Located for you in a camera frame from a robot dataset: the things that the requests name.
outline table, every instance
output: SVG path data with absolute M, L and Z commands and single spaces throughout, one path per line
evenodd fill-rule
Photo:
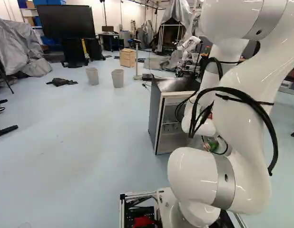
M 113 39 L 117 37 L 117 40 L 118 40 L 118 50 L 119 50 L 119 34 L 100 33 L 99 36 L 103 39 L 103 43 L 105 43 L 105 39 L 109 39 L 109 50 L 108 51 L 111 51 L 111 52 L 113 52 L 113 47 L 115 46 L 114 45 L 114 42 L 113 42 Z

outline green object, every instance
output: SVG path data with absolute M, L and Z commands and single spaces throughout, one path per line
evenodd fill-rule
M 204 53 L 209 54 L 209 52 L 210 52 L 210 46 L 206 46 Z
M 208 144 L 210 145 L 210 152 L 214 153 L 218 147 L 219 147 L 219 143 L 218 142 L 208 142 Z

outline white trash bin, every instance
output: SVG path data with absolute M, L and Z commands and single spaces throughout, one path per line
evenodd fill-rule
M 89 83 L 92 86 L 98 85 L 98 70 L 95 67 L 86 68 L 86 73 L 89 79 Z
M 116 69 L 111 72 L 113 86 L 115 88 L 122 88 L 124 86 L 124 70 Z

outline light blue floor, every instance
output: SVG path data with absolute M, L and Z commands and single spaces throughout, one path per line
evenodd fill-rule
M 118 52 L 105 54 L 118 55 Z M 148 57 L 140 52 L 139 57 Z M 139 72 L 148 72 L 139 64 Z M 134 81 L 135 68 L 119 60 L 95 61 L 100 84 L 90 86 L 85 69 L 53 64 L 42 78 L 0 89 L 8 99 L 0 128 L 0 228 L 117 228 L 118 198 L 169 186 L 168 155 L 155 156 L 147 132 L 150 92 Z M 114 89 L 113 69 L 125 71 L 125 87 Z M 169 72 L 153 71 L 158 76 Z M 54 87 L 54 77 L 78 85 Z M 279 137 L 273 198 L 261 216 L 244 217 L 250 228 L 294 227 L 294 96 L 279 93 L 271 118 Z M 265 143 L 266 156 L 272 146 Z

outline red object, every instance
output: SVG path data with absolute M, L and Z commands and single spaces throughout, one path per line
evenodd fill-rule
M 208 119 L 211 119 L 211 120 L 213 119 L 213 113 L 212 112 L 209 114 Z
M 138 218 L 134 218 L 133 228 L 146 227 L 147 225 L 151 225 L 151 224 L 154 224 L 154 221 L 152 221 L 149 217 L 147 216 L 138 217 Z

